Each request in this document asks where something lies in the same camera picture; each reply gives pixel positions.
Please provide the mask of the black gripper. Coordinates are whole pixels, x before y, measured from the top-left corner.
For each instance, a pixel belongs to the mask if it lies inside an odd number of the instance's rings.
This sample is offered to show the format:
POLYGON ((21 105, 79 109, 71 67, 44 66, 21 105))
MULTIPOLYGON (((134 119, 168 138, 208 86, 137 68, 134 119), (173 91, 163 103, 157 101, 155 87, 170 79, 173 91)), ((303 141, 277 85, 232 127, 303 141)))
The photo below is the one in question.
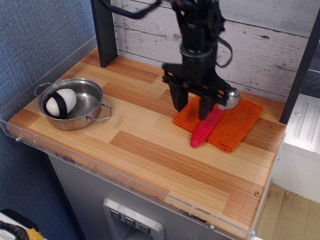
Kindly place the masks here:
POLYGON ((199 119, 204 120, 216 103, 225 105, 231 86, 216 73, 217 53, 182 56, 182 64, 164 63, 163 81, 169 85, 174 108, 180 112, 189 93, 200 96, 199 119))

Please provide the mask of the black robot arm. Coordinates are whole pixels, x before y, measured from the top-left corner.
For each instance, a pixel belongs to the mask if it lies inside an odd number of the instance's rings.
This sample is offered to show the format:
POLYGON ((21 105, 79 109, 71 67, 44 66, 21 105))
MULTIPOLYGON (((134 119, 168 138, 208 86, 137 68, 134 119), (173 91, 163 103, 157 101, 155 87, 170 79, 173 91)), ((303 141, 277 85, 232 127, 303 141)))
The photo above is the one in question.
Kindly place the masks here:
POLYGON ((231 86, 218 76, 218 44, 231 46, 220 38, 225 19, 217 0, 172 0, 182 35, 182 63, 165 63, 163 81, 169 85, 174 108, 180 112, 189 93, 200 97, 199 119, 207 117, 214 104, 225 105, 231 86))

